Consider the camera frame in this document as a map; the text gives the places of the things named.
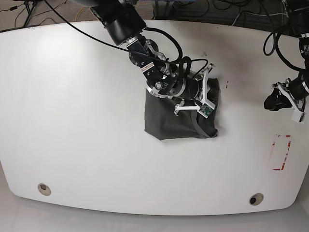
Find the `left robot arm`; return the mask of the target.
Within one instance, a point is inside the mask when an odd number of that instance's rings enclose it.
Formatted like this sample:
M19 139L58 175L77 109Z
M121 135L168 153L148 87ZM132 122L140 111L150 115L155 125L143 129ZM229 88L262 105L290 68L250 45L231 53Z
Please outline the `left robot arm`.
M298 76L294 80L287 79L284 83L273 84L273 92L264 101L264 108L269 111L293 108L303 113L306 98L309 96L309 2L307 0L284 0L282 3L289 21L275 29L272 20L269 19L271 33L264 42L263 53L265 56L270 56L276 52L287 67L298 72ZM304 60L304 68L293 65L280 51L280 37L284 32L291 30L298 37L299 52Z

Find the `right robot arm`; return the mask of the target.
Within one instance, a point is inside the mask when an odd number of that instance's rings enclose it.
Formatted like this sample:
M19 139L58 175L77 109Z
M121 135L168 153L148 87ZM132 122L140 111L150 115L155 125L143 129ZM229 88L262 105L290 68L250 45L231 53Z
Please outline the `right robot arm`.
M193 60L183 56L178 42L165 31L146 26L134 6L126 1L97 0L90 10L116 45L126 44L129 58L141 69L152 96L175 100L175 114L195 110L205 118L210 116L216 108L207 98L211 65L205 64L198 72L192 72ZM169 61L153 40L142 35L144 30L166 36L176 46L178 57Z

